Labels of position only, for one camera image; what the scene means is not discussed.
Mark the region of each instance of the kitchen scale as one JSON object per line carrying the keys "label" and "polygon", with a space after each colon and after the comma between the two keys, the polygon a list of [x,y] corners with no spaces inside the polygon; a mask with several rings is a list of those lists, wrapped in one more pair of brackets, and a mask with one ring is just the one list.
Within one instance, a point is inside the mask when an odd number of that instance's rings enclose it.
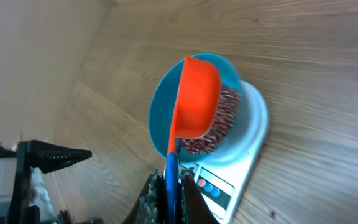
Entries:
{"label": "kitchen scale", "polygon": [[[184,149],[179,152],[180,164],[194,168],[195,182],[217,221],[230,223],[267,135],[269,112],[259,91],[239,79],[229,60],[212,53],[192,57],[212,63],[222,84],[236,89],[243,99],[235,125],[213,154],[192,154]],[[149,134],[163,157],[167,155],[183,64],[184,60],[178,62],[163,76],[150,102]]]}
{"label": "kitchen scale", "polygon": [[245,81],[241,86],[246,103],[231,130],[235,139],[222,142],[219,147],[223,150],[202,161],[181,163],[194,168],[194,180],[219,223],[231,222],[269,129],[269,112],[262,95]]}

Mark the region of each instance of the blue plastic bowl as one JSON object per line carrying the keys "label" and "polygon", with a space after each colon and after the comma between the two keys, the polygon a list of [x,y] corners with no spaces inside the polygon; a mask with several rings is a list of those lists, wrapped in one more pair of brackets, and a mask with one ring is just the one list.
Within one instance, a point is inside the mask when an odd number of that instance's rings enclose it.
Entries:
{"label": "blue plastic bowl", "polygon": [[[221,75],[221,81],[230,88],[235,88],[244,95],[241,88],[240,79],[234,66],[224,57],[211,54],[201,53],[192,57],[211,62],[218,68]],[[181,70],[183,68],[183,60],[173,66],[162,78],[154,92],[154,96],[150,102],[149,111],[149,133],[154,148],[161,156],[167,157],[168,140],[170,126],[172,122],[173,108],[177,97]],[[225,141],[229,140],[232,133],[229,132]],[[180,162],[196,162],[205,159],[209,155],[192,154],[181,150],[179,154]]]}

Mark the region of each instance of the wooden table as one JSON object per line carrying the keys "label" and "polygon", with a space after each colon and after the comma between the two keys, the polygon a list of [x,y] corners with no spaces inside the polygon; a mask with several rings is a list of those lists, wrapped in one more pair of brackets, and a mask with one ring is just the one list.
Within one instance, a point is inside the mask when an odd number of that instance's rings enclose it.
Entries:
{"label": "wooden table", "polygon": [[271,113],[233,222],[358,223],[358,0],[116,2],[55,131],[94,156],[45,177],[55,209],[126,217],[164,165],[147,132],[154,89],[198,52],[228,58]]}

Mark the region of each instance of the red beans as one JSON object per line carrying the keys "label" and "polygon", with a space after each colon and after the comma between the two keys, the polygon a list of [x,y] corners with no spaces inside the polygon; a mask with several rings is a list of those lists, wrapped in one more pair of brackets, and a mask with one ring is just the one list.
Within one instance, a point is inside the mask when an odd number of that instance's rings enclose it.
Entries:
{"label": "red beans", "polygon": [[218,109],[211,129],[200,139],[179,139],[179,146],[193,154],[213,153],[233,127],[240,105],[240,93],[222,85]]}

